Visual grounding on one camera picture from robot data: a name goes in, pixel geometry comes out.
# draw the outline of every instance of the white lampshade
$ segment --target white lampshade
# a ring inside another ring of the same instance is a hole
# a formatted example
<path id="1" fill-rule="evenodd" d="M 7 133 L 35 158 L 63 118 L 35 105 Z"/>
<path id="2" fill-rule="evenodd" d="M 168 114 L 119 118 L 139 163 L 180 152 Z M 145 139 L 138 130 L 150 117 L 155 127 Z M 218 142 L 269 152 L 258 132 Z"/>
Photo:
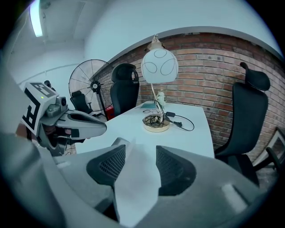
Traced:
<path id="1" fill-rule="evenodd" d="M 171 82 L 177 77 L 178 62 L 170 51 L 154 48 L 144 56 L 141 69 L 148 83 Z"/>

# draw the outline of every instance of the ceiling light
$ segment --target ceiling light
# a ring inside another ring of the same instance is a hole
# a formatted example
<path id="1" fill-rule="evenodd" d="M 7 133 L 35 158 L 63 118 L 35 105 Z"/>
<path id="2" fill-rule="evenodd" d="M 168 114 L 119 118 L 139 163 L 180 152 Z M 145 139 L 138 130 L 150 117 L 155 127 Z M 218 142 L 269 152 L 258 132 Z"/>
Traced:
<path id="1" fill-rule="evenodd" d="M 30 17 L 36 37 L 41 37 L 43 32 L 40 21 L 40 0 L 34 0 L 30 5 Z"/>

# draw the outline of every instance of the white wall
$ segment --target white wall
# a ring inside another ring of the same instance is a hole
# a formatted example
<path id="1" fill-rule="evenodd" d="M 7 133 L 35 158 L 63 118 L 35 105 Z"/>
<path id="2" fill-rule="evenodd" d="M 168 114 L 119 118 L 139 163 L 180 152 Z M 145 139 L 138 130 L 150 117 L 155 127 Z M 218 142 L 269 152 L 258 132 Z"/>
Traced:
<path id="1" fill-rule="evenodd" d="M 85 39 L 86 59 L 105 61 L 179 33 L 223 33 L 254 42 L 280 57 L 270 30 L 243 0 L 115 0 Z"/>
<path id="2" fill-rule="evenodd" d="M 27 81 L 49 80 L 52 87 L 61 96 L 66 97 L 69 107 L 74 109 L 70 101 L 68 83 L 73 70 L 84 61 L 84 42 L 50 44 L 40 50 L 40 47 L 35 47 L 34 51 L 21 50 L 13 53 L 8 63 L 10 74 L 20 88 L 23 88 Z"/>

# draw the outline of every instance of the chair armrest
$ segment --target chair armrest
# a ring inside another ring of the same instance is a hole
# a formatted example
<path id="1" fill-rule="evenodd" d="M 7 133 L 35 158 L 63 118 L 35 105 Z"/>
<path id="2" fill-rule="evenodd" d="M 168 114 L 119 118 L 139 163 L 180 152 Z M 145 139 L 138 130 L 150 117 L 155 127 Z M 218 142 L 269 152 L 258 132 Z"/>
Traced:
<path id="1" fill-rule="evenodd" d="M 255 171 L 260 170 L 264 168 L 265 166 L 267 166 L 268 164 L 270 164 L 271 162 L 273 162 L 275 165 L 276 171 L 280 174 L 281 164 L 279 162 L 278 157 L 276 156 L 276 154 L 270 147 L 266 148 L 266 152 L 268 153 L 268 157 L 264 159 L 262 162 L 260 162 L 259 164 L 257 164 L 256 166 L 254 166 L 254 170 Z"/>

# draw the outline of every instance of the gold lamp base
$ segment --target gold lamp base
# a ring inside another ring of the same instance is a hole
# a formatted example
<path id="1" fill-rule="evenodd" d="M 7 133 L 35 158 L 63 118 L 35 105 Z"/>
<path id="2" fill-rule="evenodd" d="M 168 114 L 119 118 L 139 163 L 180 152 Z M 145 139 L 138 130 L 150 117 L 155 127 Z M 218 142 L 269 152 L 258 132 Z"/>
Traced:
<path id="1" fill-rule="evenodd" d="M 143 126 L 150 132 L 163 132 L 169 128 L 169 121 L 164 120 L 163 123 L 159 123 L 160 116 L 157 114 L 152 114 L 146 116 L 143 121 Z"/>

